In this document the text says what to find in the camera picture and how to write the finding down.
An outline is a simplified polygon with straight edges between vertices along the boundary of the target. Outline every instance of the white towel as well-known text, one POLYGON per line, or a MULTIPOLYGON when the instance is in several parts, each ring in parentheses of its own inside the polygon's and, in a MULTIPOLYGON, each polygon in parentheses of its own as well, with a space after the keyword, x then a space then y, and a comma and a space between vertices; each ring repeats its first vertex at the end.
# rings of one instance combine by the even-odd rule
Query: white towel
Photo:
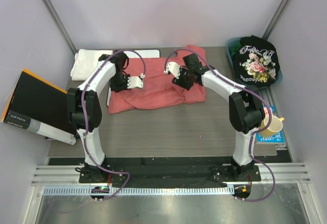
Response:
POLYGON ((71 71, 73 81, 85 81, 97 67, 99 58, 103 54, 112 54, 112 50, 80 49, 75 54, 75 63, 71 71))

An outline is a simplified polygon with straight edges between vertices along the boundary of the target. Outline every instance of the wall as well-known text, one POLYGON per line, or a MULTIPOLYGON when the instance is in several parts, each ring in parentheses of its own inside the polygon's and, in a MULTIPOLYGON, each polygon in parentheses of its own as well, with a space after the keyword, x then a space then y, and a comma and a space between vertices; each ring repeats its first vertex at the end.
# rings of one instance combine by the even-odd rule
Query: wall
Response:
POLYGON ((51 0, 75 47, 224 46, 262 36, 281 0, 51 0))
MULTIPOLYGON (((41 0, 0 0, 0 114, 23 68, 65 88, 73 55, 41 0)), ((0 219, 22 223, 36 165, 44 164, 43 137, 0 123, 0 219)))
POLYGON ((327 206, 325 2, 291 0, 269 38, 283 72, 282 82, 273 87, 277 107, 285 117, 292 155, 305 162, 321 208, 327 206))

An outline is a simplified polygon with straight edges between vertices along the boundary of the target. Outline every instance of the red towel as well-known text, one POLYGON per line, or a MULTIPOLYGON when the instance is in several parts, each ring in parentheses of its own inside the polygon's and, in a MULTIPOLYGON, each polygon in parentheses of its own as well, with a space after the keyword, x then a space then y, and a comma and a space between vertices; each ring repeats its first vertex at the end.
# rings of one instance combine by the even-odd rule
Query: red towel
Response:
MULTIPOLYGON (((205 50, 188 45, 188 49, 194 50, 205 58, 205 50)), ((179 51, 177 57, 169 61, 184 65, 183 57, 191 52, 179 51)), ((205 101, 204 87, 194 84, 189 91, 172 83, 173 75, 165 75, 166 58, 145 58, 147 67, 146 76, 143 79, 144 88, 124 90, 119 93, 112 92, 109 100, 109 113, 119 113, 125 110, 157 109, 182 103, 191 104, 205 101)), ((125 70, 131 76, 139 76, 143 72, 143 65, 140 59, 129 60, 125 70)))

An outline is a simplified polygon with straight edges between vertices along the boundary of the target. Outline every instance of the yellow mug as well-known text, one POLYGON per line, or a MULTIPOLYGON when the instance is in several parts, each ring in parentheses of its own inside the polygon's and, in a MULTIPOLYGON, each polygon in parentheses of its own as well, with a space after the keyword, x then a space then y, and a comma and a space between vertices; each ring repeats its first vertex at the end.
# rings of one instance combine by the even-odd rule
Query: yellow mug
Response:
MULTIPOLYGON (((276 116, 272 116, 271 124, 269 125, 268 128, 259 132, 260 136, 261 137, 270 137, 270 136, 273 136, 274 134, 278 133, 279 131, 281 131, 281 129, 283 128, 283 123, 282 123, 283 120, 284 120, 284 118, 278 118, 276 116)), ((266 127, 266 125, 268 124, 268 121, 269 121, 269 117, 265 117, 264 120, 262 121, 259 129, 266 127)))

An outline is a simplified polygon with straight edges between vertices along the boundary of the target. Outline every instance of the floral embroidery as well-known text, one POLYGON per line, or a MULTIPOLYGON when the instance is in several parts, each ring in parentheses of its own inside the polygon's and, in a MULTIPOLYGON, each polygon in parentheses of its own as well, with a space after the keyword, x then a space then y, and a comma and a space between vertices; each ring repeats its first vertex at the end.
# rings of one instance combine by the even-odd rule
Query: floral embroidery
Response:
POLYGON ((267 82, 268 78, 276 80, 276 69, 274 68, 276 64, 271 62, 270 56, 264 55, 259 58, 255 53, 250 53, 249 59, 244 63, 240 63, 240 65, 245 68, 247 74, 253 76, 255 82, 267 82))

